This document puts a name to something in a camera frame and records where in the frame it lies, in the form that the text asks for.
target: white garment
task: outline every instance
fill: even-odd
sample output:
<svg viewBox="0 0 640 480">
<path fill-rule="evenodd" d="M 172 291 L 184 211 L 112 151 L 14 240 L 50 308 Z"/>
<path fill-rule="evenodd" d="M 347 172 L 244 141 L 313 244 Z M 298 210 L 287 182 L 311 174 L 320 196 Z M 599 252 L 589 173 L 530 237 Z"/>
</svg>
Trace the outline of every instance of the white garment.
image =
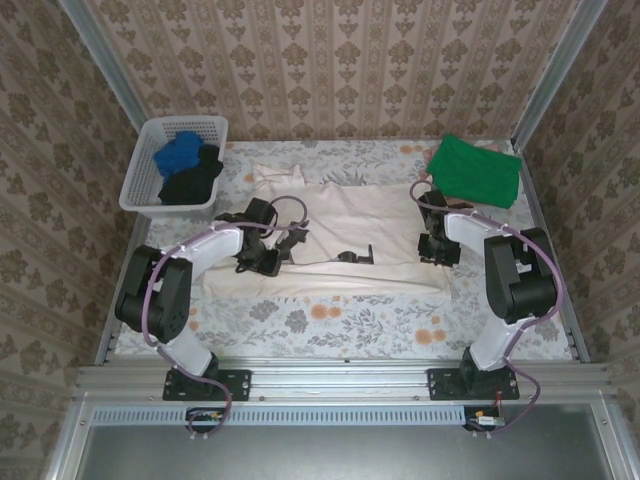
<svg viewBox="0 0 640 480">
<path fill-rule="evenodd" d="M 237 274 L 235 259 L 228 259 L 205 273 L 208 293 L 231 298 L 401 293 L 450 298 L 446 270 L 419 261 L 417 244 L 425 230 L 418 207 L 409 197 L 410 185 L 308 184 L 299 166 L 287 171 L 254 165 L 253 175 L 252 197 L 273 200 L 295 195 L 307 204 L 306 242 L 292 248 L 294 264 L 283 264 L 277 277 Z M 302 216 L 295 201 L 282 200 L 275 207 L 279 225 L 297 222 Z M 270 244 L 278 238 L 272 235 Z M 332 261 L 344 251 L 367 256 L 369 244 L 373 265 Z"/>
</svg>

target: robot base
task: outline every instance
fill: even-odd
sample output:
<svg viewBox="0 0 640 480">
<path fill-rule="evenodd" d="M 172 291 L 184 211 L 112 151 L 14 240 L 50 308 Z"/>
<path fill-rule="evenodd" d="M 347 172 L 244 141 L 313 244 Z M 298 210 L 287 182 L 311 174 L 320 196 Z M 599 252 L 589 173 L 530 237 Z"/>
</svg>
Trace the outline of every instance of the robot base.
<svg viewBox="0 0 640 480">
<path fill-rule="evenodd" d="M 478 370 L 469 348 L 462 356 L 459 368 L 427 370 L 427 386 L 431 400 L 503 400 L 520 398 L 516 374 L 507 367 L 484 372 Z"/>
<path fill-rule="evenodd" d="M 229 389 L 234 402 L 249 400 L 251 370 L 218 370 L 215 380 Z M 224 393 L 214 385 L 197 382 L 171 369 L 165 378 L 162 399 L 179 402 L 222 402 Z"/>
</svg>

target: black cloth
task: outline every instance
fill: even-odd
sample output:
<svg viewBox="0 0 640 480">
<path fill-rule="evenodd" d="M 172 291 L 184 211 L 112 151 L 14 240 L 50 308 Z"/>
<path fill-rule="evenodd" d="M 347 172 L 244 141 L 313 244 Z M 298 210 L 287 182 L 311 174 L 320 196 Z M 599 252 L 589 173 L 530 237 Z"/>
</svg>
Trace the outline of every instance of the black cloth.
<svg viewBox="0 0 640 480">
<path fill-rule="evenodd" d="M 165 182 L 158 194 L 163 205 L 200 205 L 209 201 L 213 181 L 222 172 L 219 153 L 215 145 L 202 145 L 198 151 L 200 163 L 171 175 Z"/>
</svg>

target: floral tablecloth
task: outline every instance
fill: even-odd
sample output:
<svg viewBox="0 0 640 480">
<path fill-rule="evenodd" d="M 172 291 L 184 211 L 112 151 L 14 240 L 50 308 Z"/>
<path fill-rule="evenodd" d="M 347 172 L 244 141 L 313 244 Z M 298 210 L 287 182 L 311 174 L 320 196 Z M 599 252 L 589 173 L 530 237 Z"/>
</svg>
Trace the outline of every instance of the floral tablecloth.
<svg viewBox="0 0 640 480">
<path fill-rule="evenodd" d="M 389 185 L 417 179 L 425 165 L 422 152 L 434 144 L 402 140 L 228 143 L 216 211 L 225 212 L 250 194 L 252 160 L 280 168 L 299 164 L 309 182 Z M 507 141 L 499 146 L 512 153 Z M 511 209 L 482 211 L 516 228 L 533 225 L 522 186 Z M 147 244 L 170 245 L 204 225 L 154 220 Z M 209 297 L 194 285 L 189 328 L 218 356 L 226 357 L 459 358 L 492 315 L 479 256 L 463 249 L 460 264 L 452 271 L 451 292 L 448 301 L 410 295 L 247 301 Z M 150 353 L 142 336 L 123 326 L 116 354 Z M 571 359 L 560 319 L 526 332 L 514 358 Z"/>
</svg>

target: floral wallpaper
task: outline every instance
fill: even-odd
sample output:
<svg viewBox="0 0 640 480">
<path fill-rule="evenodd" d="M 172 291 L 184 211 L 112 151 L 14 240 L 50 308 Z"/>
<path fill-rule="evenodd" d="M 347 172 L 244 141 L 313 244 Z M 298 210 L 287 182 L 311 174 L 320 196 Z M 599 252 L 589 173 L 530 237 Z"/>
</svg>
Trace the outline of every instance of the floral wallpaper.
<svg viewBox="0 0 640 480">
<path fill-rule="evenodd" d="M 610 0 L 525 156 L 594 360 L 640 439 L 640 2 Z"/>
<path fill-rule="evenodd" d="M 53 1 L 0 1 L 0 478 L 38 478 L 92 363 L 136 134 Z"/>
<path fill-rule="evenodd" d="M 230 140 L 508 138 L 577 0 L 85 0 L 150 117 Z"/>
</svg>

